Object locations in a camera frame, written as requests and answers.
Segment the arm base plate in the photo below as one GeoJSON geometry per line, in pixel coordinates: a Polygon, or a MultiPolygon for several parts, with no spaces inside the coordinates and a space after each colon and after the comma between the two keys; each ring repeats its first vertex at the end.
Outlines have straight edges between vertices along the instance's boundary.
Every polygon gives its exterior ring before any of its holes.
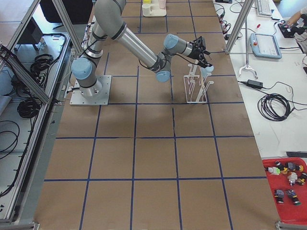
{"type": "Polygon", "coordinates": [[[91,88],[80,87],[78,80],[71,95],[70,105],[72,106],[96,106],[108,105],[112,76],[100,75],[96,77],[96,84],[91,88]]]}

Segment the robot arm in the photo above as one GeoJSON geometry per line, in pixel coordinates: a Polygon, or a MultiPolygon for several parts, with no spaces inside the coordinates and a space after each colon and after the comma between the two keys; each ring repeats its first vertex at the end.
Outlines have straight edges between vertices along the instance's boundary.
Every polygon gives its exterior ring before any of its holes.
{"type": "Polygon", "coordinates": [[[173,56],[191,58],[197,61],[201,70],[208,73],[213,71],[213,65],[206,60],[210,53],[206,49],[204,37],[200,36],[188,42],[174,34],[168,34],[164,39],[162,51],[155,54],[128,28],[122,18],[125,6],[124,0],[98,0],[94,5],[95,23],[92,33],[85,50],[71,66],[82,97],[90,99],[102,94],[103,84],[95,72],[107,39],[118,43],[120,49],[133,54],[146,69],[155,73],[160,82],[170,79],[173,56]]]}

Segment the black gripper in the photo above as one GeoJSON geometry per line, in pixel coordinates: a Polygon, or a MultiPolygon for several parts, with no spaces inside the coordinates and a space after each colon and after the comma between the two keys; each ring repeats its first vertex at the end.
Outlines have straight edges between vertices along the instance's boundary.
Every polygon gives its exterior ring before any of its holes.
{"type": "Polygon", "coordinates": [[[212,67],[213,65],[207,61],[205,55],[209,56],[211,53],[206,50],[206,44],[204,37],[200,36],[197,39],[188,43],[192,45],[191,52],[187,57],[191,59],[197,59],[198,65],[202,68],[212,67]]]}

